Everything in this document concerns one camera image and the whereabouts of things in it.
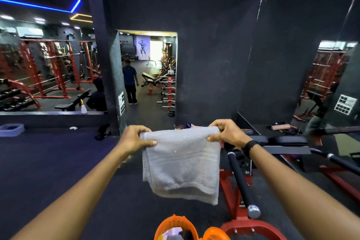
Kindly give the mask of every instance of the gray towel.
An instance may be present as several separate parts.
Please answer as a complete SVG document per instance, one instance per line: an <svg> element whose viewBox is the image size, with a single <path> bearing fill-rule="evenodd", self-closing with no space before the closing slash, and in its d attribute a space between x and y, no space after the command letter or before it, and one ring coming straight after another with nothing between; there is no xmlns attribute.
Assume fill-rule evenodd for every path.
<svg viewBox="0 0 360 240"><path fill-rule="evenodd" d="M220 142L206 138L217 127L196 127L141 133L156 140L142 153L143 181L161 197L196 199L218 204Z"/></svg>

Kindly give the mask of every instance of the black pillar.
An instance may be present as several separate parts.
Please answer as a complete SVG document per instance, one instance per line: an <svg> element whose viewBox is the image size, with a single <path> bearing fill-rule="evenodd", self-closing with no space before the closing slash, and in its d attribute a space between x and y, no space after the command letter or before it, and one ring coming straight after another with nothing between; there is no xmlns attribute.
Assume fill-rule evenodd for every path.
<svg viewBox="0 0 360 240"><path fill-rule="evenodd" d="M118 100L120 94L125 91L125 87L121 67L119 32L111 28L107 1L89 0L89 3L111 132L117 136L126 127L126 110L120 115Z"/></svg>

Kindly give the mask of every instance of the finger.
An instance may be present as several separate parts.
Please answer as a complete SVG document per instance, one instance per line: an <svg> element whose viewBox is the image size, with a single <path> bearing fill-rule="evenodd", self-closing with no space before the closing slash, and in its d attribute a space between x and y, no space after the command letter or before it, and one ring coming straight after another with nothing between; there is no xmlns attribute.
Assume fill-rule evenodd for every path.
<svg viewBox="0 0 360 240"><path fill-rule="evenodd" d="M138 134L142 133L142 132L151 132L150 128L147 128L143 125L134 125L136 127L136 131Z"/></svg>
<svg viewBox="0 0 360 240"><path fill-rule="evenodd" d="M152 139L142 139L140 144L141 147L153 147L157 144L157 141L154 141Z"/></svg>
<svg viewBox="0 0 360 240"><path fill-rule="evenodd" d="M225 129L225 120L215 120L213 123L209 125L210 126L217 126L218 129L224 130Z"/></svg>
<svg viewBox="0 0 360 240"><path fill-rule="evenodd" d="M214 142L214 141L221 141L221 134L215 134L215 135L211 135L211 136L208 136L206 138L207 141L209 142Z"/></svg>

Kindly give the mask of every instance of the yellow led light strip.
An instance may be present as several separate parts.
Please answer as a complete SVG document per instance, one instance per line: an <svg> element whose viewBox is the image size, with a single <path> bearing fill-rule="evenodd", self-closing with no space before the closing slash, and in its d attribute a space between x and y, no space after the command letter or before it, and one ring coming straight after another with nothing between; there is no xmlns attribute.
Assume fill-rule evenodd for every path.
<svg viewBox="0 0 360 240"><path fill-rule="evenodd" d="M83 15L82 13L76 13L70 17L70 20L92 23L91 20L76 19L78 16L92 17L91 15Z"/></svg>

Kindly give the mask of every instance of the gym floor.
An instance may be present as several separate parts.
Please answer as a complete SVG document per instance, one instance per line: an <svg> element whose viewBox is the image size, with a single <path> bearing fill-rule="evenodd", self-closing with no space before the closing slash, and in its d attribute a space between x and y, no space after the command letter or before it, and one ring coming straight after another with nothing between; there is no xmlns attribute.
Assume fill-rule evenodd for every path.
<svg viewBox="0 0 360 240"><path fill-rule="evenodd" d="M134 62L141 73L154 69ZM160 91L147 95L149 87L138 87L137 106L128 106L128 123L143 124L153 131L173 129L161 104ZM117 138L94 139L97 129L27 130L16 138L0 138L0 239L8 239L45 207L90 171L115 146ZM360 215L360 206L320 173L306 178ZM261 219L278 228L287 239L303 239L292 225L277 198L259 173L254 171L253 190ZM220 191L217 206L199 201L166 199L152 193L142 181L142 157L137 152L122 164L95 207L81 239L152 239L158 225L172 214L186 216L200 236L210 226L220 227L230 215ZM265 239L260 235L232 239Z"/></svg>

